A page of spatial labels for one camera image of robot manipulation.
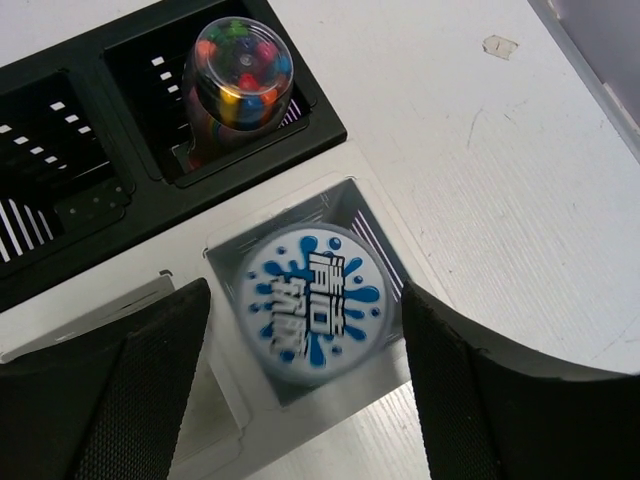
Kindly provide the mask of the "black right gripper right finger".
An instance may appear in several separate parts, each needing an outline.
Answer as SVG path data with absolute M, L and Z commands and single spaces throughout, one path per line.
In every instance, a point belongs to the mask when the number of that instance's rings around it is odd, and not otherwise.
M 432 478 L 638 477 L 637 375 L 528 348 L 413 281 L 401 310 Z

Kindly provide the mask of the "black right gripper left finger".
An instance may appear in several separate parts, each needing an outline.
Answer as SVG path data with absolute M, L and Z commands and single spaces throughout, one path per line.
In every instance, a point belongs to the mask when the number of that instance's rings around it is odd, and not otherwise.
M 2 478 L 167 478 L 210 300 L 197 279 L 2 365 Z

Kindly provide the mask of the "blue round jar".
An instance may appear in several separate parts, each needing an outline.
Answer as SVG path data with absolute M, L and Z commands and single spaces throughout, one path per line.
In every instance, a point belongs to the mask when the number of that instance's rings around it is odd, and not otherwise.
M 239 329 L 261 367 L 305 386 L 327 383 L 374 356 L 399 300 L 374 248 L 324 222 L 282 227 L 259 240 L 233 292 Z

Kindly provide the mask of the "clear tube of coloured pins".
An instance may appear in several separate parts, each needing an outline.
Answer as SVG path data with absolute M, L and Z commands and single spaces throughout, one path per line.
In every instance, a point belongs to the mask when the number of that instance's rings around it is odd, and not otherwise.
M 276 130 L 293 85 L 291 52 L 270 27 L 239 16 L 206 25 L 182 77 L 189 167 L 196 170 Z

